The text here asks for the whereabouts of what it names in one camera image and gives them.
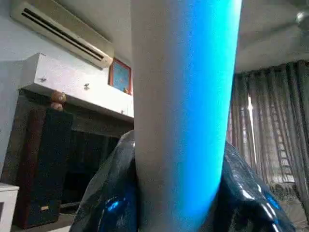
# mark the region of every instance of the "white cabinet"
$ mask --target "white cabinet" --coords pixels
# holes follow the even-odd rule
[[[0,183],[0,231],[10,232],[19,187]]]
[[[46,96],[61,91],[69,103],[133,121],[132,96],[109,86],[106,78],[75,70],[44,54],[24,61],[19,87]]]

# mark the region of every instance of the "black plastic bag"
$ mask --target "black plastic bag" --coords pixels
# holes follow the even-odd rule
[[[216,232],[295,231],[270,189],[229,143],[213,223]]]
[[[134,146],[133,131],[122,136],[90,181],[70,232],[138,231]]]
[[[134,146],[131,131],[89,183],[70,232],[138,231]],[[270,189],[229,143],[212,209],[201,232],[295,231]]]

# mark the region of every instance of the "picture frame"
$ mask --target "picture frame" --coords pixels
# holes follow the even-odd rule
[[[124,93],[132,95],[132,70],[131,68],[114,58],[109,70],[108,84]]]

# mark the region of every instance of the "white pole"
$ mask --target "white pole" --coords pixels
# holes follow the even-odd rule
[[[220,183],[241,0],[131,0],[143,232],[196,231]]]

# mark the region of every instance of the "air conditioner vent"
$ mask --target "air conditioner vent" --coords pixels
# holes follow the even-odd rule
[[[96,66],[111,65],[110,42],[53,0],[45,0],[46,5],[40,2],[15,0],[11,15]]]

